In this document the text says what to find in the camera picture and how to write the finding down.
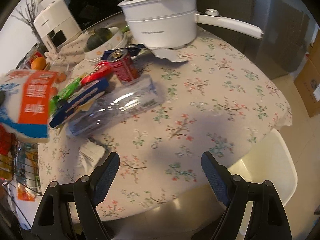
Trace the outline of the white tissue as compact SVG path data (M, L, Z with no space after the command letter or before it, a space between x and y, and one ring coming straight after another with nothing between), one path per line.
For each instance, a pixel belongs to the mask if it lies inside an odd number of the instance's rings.
M83 168L85 174L91 174L99 160L105 154L103 146L87 141L79 148L77 167Z

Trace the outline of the orange white blue carton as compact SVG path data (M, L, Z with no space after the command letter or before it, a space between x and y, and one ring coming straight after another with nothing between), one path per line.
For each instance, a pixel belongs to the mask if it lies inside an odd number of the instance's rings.
M24 142L48 142L50 89L57 72L14 69L1 76L1 125Z

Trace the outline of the green snack wrapper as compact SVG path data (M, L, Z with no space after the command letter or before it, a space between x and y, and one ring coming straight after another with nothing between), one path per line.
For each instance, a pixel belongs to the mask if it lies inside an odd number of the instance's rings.
M77 77L68 85L62 87L62 77L55 78L54 84L50 88L49 115L52 115L69 99L80 87L82 77Z

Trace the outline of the blue torn cardboard box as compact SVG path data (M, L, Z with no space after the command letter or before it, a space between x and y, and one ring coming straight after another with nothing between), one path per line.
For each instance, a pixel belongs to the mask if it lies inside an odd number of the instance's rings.
M85 104L92 103L94 100L102 96L108 88L109 82L105 77L85 85L78 92L65 100L64 103L53 113L49 126L51 128L55 128L64 124L78 113L81 107Z

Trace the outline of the clear plastic water bottle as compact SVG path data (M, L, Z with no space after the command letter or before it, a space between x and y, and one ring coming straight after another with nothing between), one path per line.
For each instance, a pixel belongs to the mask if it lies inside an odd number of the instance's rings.
M66 128L69 137L87 138L165 101L161 86L150 75L125 83L95 100L73 116Z

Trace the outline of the red soda can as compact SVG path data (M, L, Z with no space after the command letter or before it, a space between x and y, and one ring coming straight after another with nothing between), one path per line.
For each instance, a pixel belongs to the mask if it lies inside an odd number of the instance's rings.
M121 83L131 82L140 77L129 51L125 48L113 51L108 56L107 62Z

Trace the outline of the red noodle bowl lid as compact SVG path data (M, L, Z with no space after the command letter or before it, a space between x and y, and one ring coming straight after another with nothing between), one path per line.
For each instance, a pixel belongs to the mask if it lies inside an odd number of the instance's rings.
M95 68L88 74L86 74L80 81L82 86L87 85L95 80L98 80L102 77L106 77L113 72L112 67L107 61L99 62Z

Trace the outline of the white plastic chair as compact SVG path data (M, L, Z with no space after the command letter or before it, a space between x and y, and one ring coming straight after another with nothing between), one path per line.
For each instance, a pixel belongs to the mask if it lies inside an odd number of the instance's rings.
M281 134L273 129L240 160L228 168L245 181L261 184L272 181L285 206L294 195L298 176L291 154Z

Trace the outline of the floral tablecloth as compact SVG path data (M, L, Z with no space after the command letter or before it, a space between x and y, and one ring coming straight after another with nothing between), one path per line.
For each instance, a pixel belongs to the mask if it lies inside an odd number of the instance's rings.
M102 220L148 211L204 185L203 152L231 166L272 129L292 124L280 89L226 41L198 28L197 38L176 53L183 63L150 53L135 60L164 102L94 136L120 156L97 207Z

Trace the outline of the brown cardboard box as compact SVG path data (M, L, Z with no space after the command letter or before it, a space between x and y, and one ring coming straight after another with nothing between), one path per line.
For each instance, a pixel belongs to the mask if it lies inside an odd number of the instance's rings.
M294 80L309 117L319 115L319 30L308 59Z

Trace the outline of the large orange fruit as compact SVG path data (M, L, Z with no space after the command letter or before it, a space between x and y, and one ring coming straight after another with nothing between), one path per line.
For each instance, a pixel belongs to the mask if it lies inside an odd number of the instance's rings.
M31 63L32 70L44 70L47 65L47 61L44 57L37 57Z

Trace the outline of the clear glass jar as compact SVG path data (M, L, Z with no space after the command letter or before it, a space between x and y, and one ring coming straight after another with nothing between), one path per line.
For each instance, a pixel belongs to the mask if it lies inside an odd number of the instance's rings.
M55 81L50 89L50 98L53 98L59 93L61 89L63 89L63 84L70 74L69 62L64 55L61 55L58 52L50 53L47 51L44 53L44 56L47 62L44 70L56 72Z

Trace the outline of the dark green squash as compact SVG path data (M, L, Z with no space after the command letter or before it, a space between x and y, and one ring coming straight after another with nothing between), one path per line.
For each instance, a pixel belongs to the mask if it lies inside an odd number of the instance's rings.
M98 48L108 40L112 38L112 32L107 28L99 28L95 30L94 34L91 35L86 44L86 48L88 51L92 51L95 48Z

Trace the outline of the white floral ceramic bowl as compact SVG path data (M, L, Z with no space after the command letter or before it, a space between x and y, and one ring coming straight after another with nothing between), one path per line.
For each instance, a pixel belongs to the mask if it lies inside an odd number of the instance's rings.
M107 42L100 45L98 48L95 48L91 51L88 51L88 52L84 51L85 59L87 61L100 59L103 56L105 51L120 48L123 44L127 42L125 35L122 33L122 31L119 28L110 27L109 30L113 35L110 40L108 40Z

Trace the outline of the white air fryer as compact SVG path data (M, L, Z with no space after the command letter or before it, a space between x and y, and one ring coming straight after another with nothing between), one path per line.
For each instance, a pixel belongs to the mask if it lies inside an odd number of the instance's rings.
M34 20L34 27L50 53L55 53L81 34L63 0L53 1Z

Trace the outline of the white electric cooking pot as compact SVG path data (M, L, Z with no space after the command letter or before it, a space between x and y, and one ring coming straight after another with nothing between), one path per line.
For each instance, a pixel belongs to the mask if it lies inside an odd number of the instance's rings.
M135 40L148 48L181 48L197 37L199 23L259 40L263 36L259 27L223 17L215 9L198 12L196 0L124 0L118 5Z

